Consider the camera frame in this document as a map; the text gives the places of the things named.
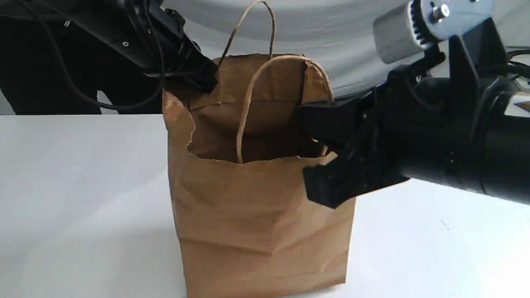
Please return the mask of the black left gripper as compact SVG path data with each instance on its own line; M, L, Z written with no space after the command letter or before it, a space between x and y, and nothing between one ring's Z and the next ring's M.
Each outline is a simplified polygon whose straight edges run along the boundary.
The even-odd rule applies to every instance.
M186 35L186 20L180 13L162 8L155 0L144 0L141 20L146 26L154 61L146 68L146 75L180 78L204 93L211 93L217 85L218 66Z

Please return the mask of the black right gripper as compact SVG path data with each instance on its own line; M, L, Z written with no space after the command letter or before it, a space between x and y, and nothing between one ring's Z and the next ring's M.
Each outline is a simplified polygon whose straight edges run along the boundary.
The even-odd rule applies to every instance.
M303 168L307 198L336 209L363 194L411 178L449 187L495 185L497 62L490 45L449 42L392 70L377 102L371 149ZM302 131L338 153L375 107L373 92L295 108Z

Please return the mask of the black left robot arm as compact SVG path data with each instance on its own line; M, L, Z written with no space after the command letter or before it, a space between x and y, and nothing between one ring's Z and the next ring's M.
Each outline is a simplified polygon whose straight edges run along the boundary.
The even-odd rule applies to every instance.
M217 85L218 66L186 35L184 17L161 0L2 0L1 15L64 18L147 76L180 78L205 93Z

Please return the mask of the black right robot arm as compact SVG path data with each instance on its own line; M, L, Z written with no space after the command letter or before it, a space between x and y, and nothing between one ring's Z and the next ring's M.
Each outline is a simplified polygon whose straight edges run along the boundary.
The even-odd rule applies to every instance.
M449 76L428 72L445 60L438 46L399 66L365 93L296 108L303 130L337 157L307 166L309 200L347 200L411 178L529 204L529 117L493 19L449 38Z

